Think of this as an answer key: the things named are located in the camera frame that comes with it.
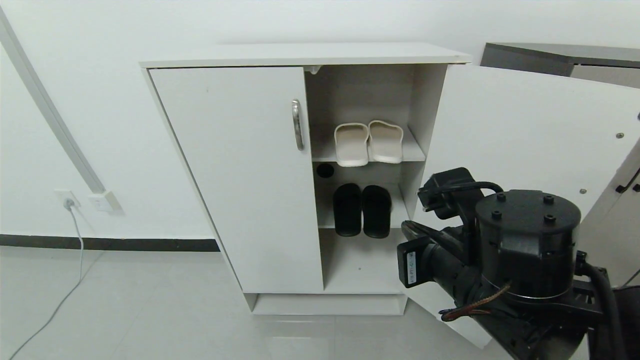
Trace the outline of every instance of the tiled floor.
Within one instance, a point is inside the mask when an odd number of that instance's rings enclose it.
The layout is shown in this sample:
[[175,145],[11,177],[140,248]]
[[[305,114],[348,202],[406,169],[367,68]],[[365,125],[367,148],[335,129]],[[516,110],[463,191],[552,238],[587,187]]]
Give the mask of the tiled floor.
[[[0,359],[73,287],[78,254],[0,248]],[[252,316],[220,253],[86,251],[84,267],[15,360],[510,359],[412,302],[404,316]],[[574,356],[587,358],[584,346]]]

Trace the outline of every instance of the shoe cabinet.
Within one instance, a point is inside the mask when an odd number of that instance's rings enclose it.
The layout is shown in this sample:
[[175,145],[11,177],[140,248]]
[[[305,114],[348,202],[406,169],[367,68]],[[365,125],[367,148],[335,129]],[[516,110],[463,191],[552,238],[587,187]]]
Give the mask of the shoe cabinet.
[[[631,178],[618,169],[640,136],[640,90],[470,61],[367,43],[221,45],[141,63],[254,314],[401,315],[407,298],[441,309],[437,285],[408,291],[397,278],[403,220],[457,225],[422,212],[416,191],[434,172],[467,167],[566,197],[582,216]],[[403,128],[403,162],[339,167],[335,126],[372,119]],[[336,235],[344,183],[389,191],[389,237]]]

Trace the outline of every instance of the black slipper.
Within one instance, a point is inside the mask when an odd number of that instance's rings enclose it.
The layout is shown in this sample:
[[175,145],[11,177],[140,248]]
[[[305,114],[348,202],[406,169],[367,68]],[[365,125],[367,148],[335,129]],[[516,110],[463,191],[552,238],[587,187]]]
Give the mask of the black slipper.
[[340,236],[360,234],[362,215],[360,206],[360,187],[356,184],[344,184],[333,193],[333,219],[335,232]]
[[370,238],[386,238],[391,228],[391,195],[376,185],[362,190],[362,213],[364,233]]

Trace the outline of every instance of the open cabinet door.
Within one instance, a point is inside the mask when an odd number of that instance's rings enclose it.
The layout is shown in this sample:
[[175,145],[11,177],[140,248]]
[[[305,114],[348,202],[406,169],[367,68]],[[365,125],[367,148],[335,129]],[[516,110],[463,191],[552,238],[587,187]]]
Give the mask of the open cabinet door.
[[[476,181],[492,181],[505,190],[562,196],[584,218],[603,191],[617,185],[612,178],[640,136],[639,111],[635,88],[450,65],[421,184],[434,173],[466,167]],[[419,202],[413,220],[436,229],[461,225],[459,218],[423,213]],[[406,294],[438,318],[439,310],[453,307],[435,283]],[[448,325],[480,347],[490,339],[471,319]]]

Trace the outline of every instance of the label sticker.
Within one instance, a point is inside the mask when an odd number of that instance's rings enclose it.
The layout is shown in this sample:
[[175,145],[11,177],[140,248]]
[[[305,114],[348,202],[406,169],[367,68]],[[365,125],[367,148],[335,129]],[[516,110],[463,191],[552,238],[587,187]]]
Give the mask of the label sticker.
[[409,285],[414,284],[417,281],[415,272],[415,251],[412,251],[406,255],[406,274],[409,278]]

